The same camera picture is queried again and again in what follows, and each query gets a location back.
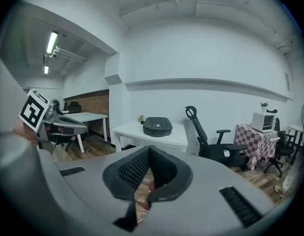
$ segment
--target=bag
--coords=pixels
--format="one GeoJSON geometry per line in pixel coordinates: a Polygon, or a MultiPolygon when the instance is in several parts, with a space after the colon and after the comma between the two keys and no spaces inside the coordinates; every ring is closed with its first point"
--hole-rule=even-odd
{"type": "Polygon", "coordinates": [[[145,135],[163,137],[171,134],[172,125],[165,117],[148,117],[143,124],[145,135]]]}

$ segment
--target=fluorescent light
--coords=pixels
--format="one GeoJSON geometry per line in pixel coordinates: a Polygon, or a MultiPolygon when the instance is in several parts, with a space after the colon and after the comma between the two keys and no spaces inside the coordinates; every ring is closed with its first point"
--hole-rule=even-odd
{"type": "Polygon", "coordinates": [[[53,31],[52,34],[50,35],[48,47],[47,47],[47,53],[52,53],[54,44],[55,44],[55,39],[57,38],[58,33],[53,31]]]}

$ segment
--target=wooden floor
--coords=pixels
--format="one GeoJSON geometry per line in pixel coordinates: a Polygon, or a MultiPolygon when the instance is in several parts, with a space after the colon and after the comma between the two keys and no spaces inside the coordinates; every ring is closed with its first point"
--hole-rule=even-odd
{"type": "MultiPolygon", "coordinates": [[[[78,160],[85,158],[94,158],[97,156],[103,156],[111,153],[115,153],[115,148],[110,146],[109,142],[104,142],[104,139],[92,134],[85,134],[85,139],[83,141],[83,147],[85,153],[81,153],[80,148],[77,144],[71,144],[68,152],[64,150],[64,147],[58,145],[54,151],[53,157],[55,162],[57,161],[68,161],[68,160],[78,160]]],[[[293,195],[293,189],[286,193],[285,197],[282,199],[279,197],[277,192],[274,190],[276,184],[281,184],[287,173],[290,169],[288,163],[284,163],[282,168],[283,177],[279,178],[278,171],[275,166],[272,166],[267,174],[264,174],[263,171],[266,167],[265,161],[262,161],[257,165],[257,168],[253,171],[242,172],[239,168],[232,168],[234,172],[242,176],[247,181],[254,184],[256,187],[260,188],[265,194],[267,194],[274,204],[280,204],[285,198],[293,195]]],[[[135,200],[137,206],[137,219],[140,221],[145,217],[148,211],[143,208],[143,202],[149,194],[148,183],[153,180],[152,172],[149,170],[146,174],[142,184],[139,186],[138,190],[135,193],[135,200]]]]}

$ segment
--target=white pot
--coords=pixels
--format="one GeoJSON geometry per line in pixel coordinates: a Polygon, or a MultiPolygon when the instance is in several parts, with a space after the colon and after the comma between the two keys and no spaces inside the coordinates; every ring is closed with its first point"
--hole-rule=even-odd
{"type": "Polygon", "coordinates": [[[266,110],[268,109],[268,107],[261,107],[262,108],[262,113],[266,113],[266,110]]]}

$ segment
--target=white table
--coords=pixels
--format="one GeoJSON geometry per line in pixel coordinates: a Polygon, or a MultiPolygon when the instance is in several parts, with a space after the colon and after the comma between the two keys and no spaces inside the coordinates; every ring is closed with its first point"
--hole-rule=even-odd
{"type": "MultiPolygon", "coordinates": [[[[67,114],[66,116],[71,117],[72,119],[80,121],[80,122],[88,122],[88,121],[92,121],[92,120],[102,119],[103,120],[104,138],[105,138],[105,142],[107,142],[106,118],[108,116],[102,115],[102,114],[89,113],[89,112],[67,114]]],[[[84,148],[83,148],[83,145],[82,145],[81,135],[78,135],[78,141],[79,141],[81,152],[84,153],[84,148]]]]}
{"type": "Polygon", "coordinates": [[[294,162],[295,162],[295,160],[296,160],[297,153],[298,153],[299,148],[300,148],[300,145],[301,145],[301,141],[303,140],[304,127],[303,127],[303,126],[300,126],[300,125],[297,125],[297,124],[289,124],[288,127],[289,127],[290,129],[293,129],[293,130],[295,131],[295,137],[294,137],[294,140],[293,140],[293,146],[294,146],[295,143],[296,143],[297,134],[298,134],[298,132],[300,132],[298,144],[297,144],[297,147],[296,147],[296,150],[295,150],[293,159],[291,160],[291,163],[290,163],[291,165],[293,165],[294,162]]]}
{"type": "Polygon", "coordinates": [[[171,134],[163,137],[145,135],[143,132],[143,125],[138,121],[132,121],[125,125],[113,128],[112,130],[114,132],[117,152],[121,152],[121,136],[138,140],[142,145],[164,146],[175,148],[182,152],[186,152],[188,146],[187,135],[183,124],[172,123],[171,134]]]}

